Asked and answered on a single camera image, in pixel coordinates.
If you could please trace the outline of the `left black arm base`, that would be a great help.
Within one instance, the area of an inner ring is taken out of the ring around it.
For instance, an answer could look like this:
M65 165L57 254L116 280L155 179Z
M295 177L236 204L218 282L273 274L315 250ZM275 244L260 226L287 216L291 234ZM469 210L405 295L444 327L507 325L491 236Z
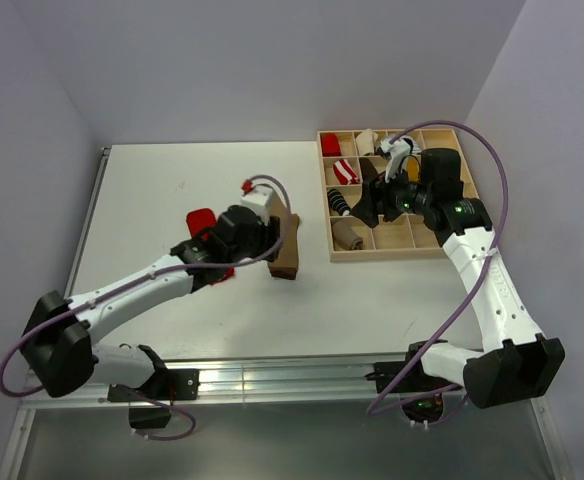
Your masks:
M197 399L199 373L198 369L167 369L153 374L140 387L112 384L108 388L107 401L129 404L128 423L136 434L146 435L155 441L186 438L194 433L196 420L177 403ZM189 421L190 425L185 432L163 436L157 434L177 416Z

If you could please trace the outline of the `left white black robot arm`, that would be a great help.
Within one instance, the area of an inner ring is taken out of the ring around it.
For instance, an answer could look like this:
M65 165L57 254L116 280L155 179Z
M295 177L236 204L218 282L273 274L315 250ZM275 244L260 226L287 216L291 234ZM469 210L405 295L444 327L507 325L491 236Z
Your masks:
M159 355L147 345L112 346L103 339L154 307L221 281L241 261L275 259L275 245L288 223L233 205L215 225L139 272L70 298L49 292L35 305L21 354L52 398L101 383L130 387L144 399L155 399L169 382Z

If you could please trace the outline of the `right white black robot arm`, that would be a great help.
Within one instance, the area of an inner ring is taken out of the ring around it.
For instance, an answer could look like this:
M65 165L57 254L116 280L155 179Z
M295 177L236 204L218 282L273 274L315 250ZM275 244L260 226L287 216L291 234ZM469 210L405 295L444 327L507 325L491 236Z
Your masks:
M482 201L465 196L461 171L458 151L449 148L424 150L415 181L390 161L386 172L365 179L351 210L370 228L405 214L421 217L466 288L459 308L473 308L479 324L481 351L426 341L405 365L406 381L424 390L444 379L480 409L541 397L565 349L525 308L497 248L497 229Z

